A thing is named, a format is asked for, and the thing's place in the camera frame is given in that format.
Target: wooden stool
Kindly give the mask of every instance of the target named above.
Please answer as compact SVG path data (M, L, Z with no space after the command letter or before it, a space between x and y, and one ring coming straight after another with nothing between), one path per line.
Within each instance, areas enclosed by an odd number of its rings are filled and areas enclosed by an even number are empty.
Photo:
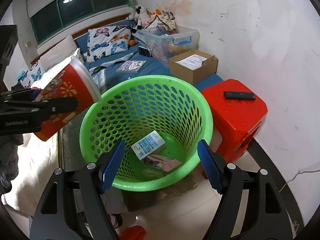
M216 152L221 154L226 162L232 162L248 148L268 110L257 95L254 101L227 100L224 91L252 91L234 79L202 90L212 112L214 129L222 136L222 142Z

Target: red paper cup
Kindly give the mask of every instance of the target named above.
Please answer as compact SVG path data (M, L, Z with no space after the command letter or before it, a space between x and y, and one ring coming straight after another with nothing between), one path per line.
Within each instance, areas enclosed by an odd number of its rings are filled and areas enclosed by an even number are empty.
M51 115L49 120L42 122L41 131L35 132L35 135L42 141L47 141L82 111L101 101L97 85L89 75L88 70L76 57L65 59L46 74L51 76L52 79L35 101L75 97L78 100L78 107L73 112Z

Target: silver bolt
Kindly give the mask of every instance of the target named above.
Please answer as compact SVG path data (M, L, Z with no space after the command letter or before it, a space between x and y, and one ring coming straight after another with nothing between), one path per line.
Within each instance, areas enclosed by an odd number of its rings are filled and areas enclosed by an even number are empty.
M57 168L57 169L55 169L55 171L54 171L54 174L56 174L56 175L59 175L59 174L61 174L62 173L62 169L61 168Z
M227 167L230 169L230 170L234 170L236 168L236 165L233 164L233 163L228 163L227 164Z
M261 170L260 170L260 173L261 173L262 175L267 175L267 174L268 174L268 171L265 170L265 169L261 169Z
M88 163L87 164L87 169L88 170L92 170L92 169L94 169L96 167L96 164L95 163Z

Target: green laundry basket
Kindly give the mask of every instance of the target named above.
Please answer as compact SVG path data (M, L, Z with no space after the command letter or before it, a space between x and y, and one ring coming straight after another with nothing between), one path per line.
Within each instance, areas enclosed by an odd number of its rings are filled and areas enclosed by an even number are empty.
M139 161L131 145L156 130L166 142L159 154L182 162L170 172ZM200 162L197 143L212 138L211 110L192 85L169 76L132 78L102 95L91 106L80 130L84 160L95 162L112 149L115 141L125 141L125 155L113 186L130 191L151 191L183 179Z

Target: black remote control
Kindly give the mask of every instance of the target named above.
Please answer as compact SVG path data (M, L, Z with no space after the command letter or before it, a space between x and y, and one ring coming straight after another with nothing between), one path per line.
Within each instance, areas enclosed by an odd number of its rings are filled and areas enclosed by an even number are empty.
M254 93L248 92L236 92L236 91L224 91L225 99L236 99L236 100L256 100Z

